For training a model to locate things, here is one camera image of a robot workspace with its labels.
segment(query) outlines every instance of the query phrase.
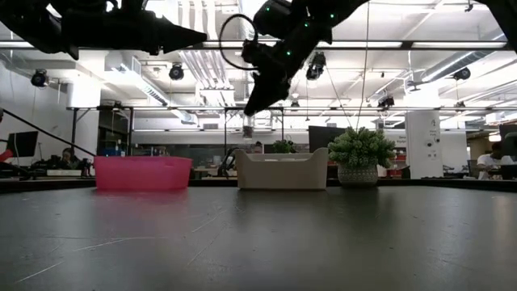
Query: pink plastic bin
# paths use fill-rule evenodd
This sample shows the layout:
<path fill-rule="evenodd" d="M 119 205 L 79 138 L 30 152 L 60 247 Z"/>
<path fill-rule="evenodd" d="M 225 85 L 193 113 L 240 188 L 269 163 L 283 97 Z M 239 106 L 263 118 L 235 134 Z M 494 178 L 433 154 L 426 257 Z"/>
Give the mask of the pink plastic bin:
<path fill-rule="evenodd" d="M 188 186 L 192 160 L 176 157 L 95 157 L 98 190 L 167 191 Z"/>

